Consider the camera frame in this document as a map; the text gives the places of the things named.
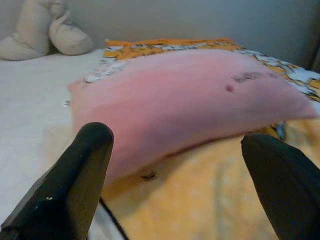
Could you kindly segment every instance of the black cable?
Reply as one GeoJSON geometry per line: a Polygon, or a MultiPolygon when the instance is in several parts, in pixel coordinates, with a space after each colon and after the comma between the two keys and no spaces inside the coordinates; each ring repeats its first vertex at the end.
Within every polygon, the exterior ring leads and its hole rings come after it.
{"type": "Polygon", "coordinates": [[[103,209],[109,214],[112,222],[114,223],[114,225],[116,226],[116,228],[118,229],[118,231],[120,232],[121,236],[123,237],[124,240],[129,240],[129,238],[127,237],[127,234],[125,233],[125,230],[122,228],[122,226],[119,224],[119,222],[117,221],[116,217],[114,216],[114,214],[111,212],[111,210],[107,207],[105,201],[102,199],[102,197],[100,197],[99,199],[99,203],[102,205],[103,209]]]}

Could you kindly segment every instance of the pillowcase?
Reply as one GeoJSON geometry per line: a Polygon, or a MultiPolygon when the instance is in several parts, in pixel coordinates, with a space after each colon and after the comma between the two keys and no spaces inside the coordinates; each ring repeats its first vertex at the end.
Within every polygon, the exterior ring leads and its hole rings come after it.
{"type": "Polygon", "coordinates": [[[317,117],[286,80],[231,51],[182,50],[114,64],[104,80],[69,86],[74,130],[102,122],[114,133],[106,184],[211,140],[317,117]]]}

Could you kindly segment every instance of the orange patterned sheet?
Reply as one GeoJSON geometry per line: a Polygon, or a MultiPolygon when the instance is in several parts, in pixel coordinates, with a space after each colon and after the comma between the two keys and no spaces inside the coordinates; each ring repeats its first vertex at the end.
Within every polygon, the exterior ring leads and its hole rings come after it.
{"type": "MultiPolygon", "coordinates": [[[[246,50],[228,38],[108,41],[103,61],[108,65],[199,48],[252,56],[319,105],[320,75],[246,50]]],[[[102,72],[93,74],[101,77],[102,72]]],[[[320,120],[291,121],[285,129],[286,142],[320,164],[320,120]]],[[[272,126],[259,132],[277,137],[279,129],[272,126]]],[[[102,197],[131,240],[276,240],[242,158],[242,137],[214,141],[171,156],[105,187],[102,197]]]]}

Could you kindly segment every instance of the white stuffed animal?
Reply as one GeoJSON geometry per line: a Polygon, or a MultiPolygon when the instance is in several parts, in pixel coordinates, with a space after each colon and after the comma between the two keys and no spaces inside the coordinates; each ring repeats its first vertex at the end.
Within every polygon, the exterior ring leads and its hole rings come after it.
{"type": "Polygon", "coordinates": [[[0,59],[10,61],[43,57],[50,40],[65,55],[93,49],[91,38],[74,26],[65,0],[25,0],[16,32],[0,41],[0,59]]]}

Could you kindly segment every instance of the wall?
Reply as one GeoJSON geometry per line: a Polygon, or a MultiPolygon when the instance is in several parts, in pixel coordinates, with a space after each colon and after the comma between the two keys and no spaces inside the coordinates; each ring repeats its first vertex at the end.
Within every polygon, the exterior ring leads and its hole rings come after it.
{"type": "MultiPolygon", "coordinates": [[[[0,0],[0,38],[12,29],[21,1],[0,0]]],[[[68,4],[75,22],[97,47],[103,47],[107,38],[230,37],[249,49],[309,67],[320,40],[319,0],[68,0],[68,4]]]]}

